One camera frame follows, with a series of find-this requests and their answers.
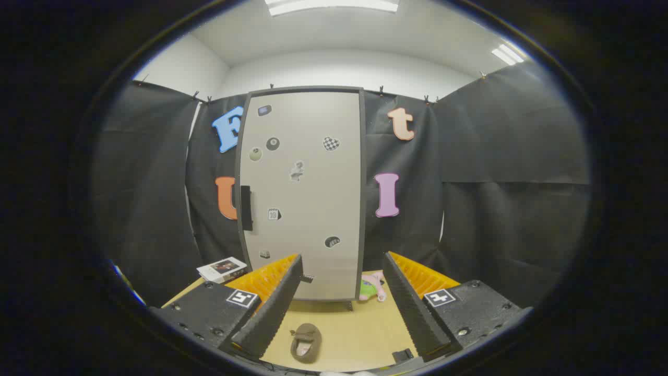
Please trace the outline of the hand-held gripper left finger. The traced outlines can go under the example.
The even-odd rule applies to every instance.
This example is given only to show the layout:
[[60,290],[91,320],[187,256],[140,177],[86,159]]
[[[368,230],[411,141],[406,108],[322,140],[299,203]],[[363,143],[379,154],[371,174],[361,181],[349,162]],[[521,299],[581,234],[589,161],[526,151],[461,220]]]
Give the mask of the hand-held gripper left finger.
[[204,281],[164,307],[153,307],[152,313],[207,347],[260,359],[279,330],[302,276],[302,257],[293,254],[226,284]]

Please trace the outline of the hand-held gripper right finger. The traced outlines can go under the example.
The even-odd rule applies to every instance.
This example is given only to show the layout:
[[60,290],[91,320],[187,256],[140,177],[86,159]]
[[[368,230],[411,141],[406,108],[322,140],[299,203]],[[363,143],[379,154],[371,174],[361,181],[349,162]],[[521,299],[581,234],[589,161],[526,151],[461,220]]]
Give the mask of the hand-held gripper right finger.
[[383,273],[424,361],[480,344],[531,311],[480,280],[458,283],[394,252],[384,254]]

